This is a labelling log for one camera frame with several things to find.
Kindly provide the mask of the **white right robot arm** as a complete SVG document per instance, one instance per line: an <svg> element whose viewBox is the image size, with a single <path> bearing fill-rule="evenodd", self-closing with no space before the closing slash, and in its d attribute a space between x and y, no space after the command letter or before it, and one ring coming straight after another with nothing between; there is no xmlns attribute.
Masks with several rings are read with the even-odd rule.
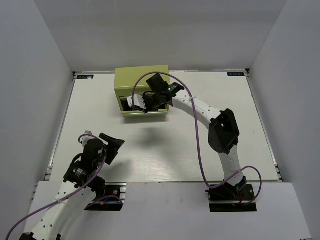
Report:
<svg viewBox="0 0 320 240"><path fill-rule="evenodd" d="M208 144L218 153L223 169L223 183L215 186L236 200L244 193L247 183L238 157L240 131L230 109L218 110L192 95L190 89L180 80L172 84L164 81L162 72L150 72L146 83L152 95L143 95L144 109L156 110L170 105L194 117L196 124L203 124L208 130Z"/></svg>

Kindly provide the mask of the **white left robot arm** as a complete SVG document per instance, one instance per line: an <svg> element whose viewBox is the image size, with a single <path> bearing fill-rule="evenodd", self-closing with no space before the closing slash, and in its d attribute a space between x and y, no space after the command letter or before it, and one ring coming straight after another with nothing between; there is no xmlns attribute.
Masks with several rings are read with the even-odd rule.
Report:
<svg viewBox="0 0 320 240"><path fill-rule="evenodd" d="M32 217L45 211L39 223L20 239L63 240L85 210L103 205L122 208L121 192L110 189L99 173L113 162L125 141L86 131L78 142L83 150L72 159L54 201L29 214Z"/></svg>

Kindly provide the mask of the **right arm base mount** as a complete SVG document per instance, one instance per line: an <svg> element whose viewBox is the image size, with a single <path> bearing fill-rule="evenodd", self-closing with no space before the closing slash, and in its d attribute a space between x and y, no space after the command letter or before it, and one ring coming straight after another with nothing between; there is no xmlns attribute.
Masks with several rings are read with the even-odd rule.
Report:
<svg viewBox="0 0 320 240"><path fill-rule="evenodd" d="M211 213L242 213L256 212L257 205L253 200L252 184L246 184L238 195L225 191L224 187L208 189L209 210Z"/></svg>

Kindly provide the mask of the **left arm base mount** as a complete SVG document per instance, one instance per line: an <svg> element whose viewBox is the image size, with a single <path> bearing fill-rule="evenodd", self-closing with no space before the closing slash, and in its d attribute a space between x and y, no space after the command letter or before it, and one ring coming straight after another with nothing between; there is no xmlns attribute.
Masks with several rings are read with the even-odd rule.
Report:
<svg viewBox="0 0 320 240"><path fill-rule="evenodd" d="M86 208L92 212L120 212L127 192L126 183L106 183L103 195L93 200Z"/></svg>

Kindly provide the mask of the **green metal drawer cabinet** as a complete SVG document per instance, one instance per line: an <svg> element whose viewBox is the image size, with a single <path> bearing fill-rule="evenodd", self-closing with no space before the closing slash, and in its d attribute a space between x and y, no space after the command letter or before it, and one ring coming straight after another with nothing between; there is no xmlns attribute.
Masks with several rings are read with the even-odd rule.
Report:
<svg viewBox="0 0 320 240"><path fill-rule="evenodd" d="M152 65L139 67L123 67L115 69L114 91L120 107L120 97L131 96L136 82L141 76L149 72L169 73L168 65Z"/></svg>

